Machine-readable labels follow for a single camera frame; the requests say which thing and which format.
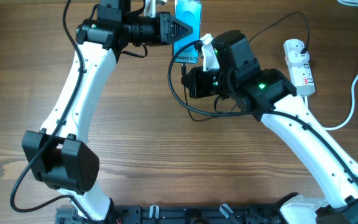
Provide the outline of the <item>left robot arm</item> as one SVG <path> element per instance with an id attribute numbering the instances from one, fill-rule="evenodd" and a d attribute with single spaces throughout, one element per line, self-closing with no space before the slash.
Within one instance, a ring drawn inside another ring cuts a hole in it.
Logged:
<path id="1" fill-rule="evenodd" d="M 97 183 L 99 159 L 88 133 L 104 84 L 128 44 L 171 45 L 193 33 L 169 12 L 152 14 L 129 1 L 101 1 L 70 37 L 75 56 L 53 111 L 37 132 L 27 131 L 25 172 L 69 199 L 80 223 L 113 223 L 114 204 Z"/>

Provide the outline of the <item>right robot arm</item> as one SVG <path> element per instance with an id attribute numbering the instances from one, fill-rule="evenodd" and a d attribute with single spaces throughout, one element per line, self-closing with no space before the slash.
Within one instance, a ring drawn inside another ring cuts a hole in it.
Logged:
<path id="1" fill-rule="evenodd" d="M 272 130 L 309 170 L 323 192 L 295 194 L 278 212 L 287 223 L 358 223 L 358 163 L 319 124 L 295 86 L 275 68 L 261 69 L 246 36 L 230 30 L 193 42 L 204 64 L 184 75 L 193 98 L 232 98 Z"/>

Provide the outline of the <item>Galaxy S25 smartphone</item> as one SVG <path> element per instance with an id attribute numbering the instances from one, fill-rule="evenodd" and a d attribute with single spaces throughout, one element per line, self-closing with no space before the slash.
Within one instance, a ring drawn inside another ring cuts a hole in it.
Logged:
<path id="1" fill-rule="evenodd" d="M 173 44 L 173 55 L 190 42 L 200 39 L 202 3 L 195 0 L 176 0 L 175 18 L 180 25 L 174 24 L 175 34 L 181 39 Z M 194 45 L 184 49 L 175 59 L 176 63 L 197 63 L 198 52 Z"/>

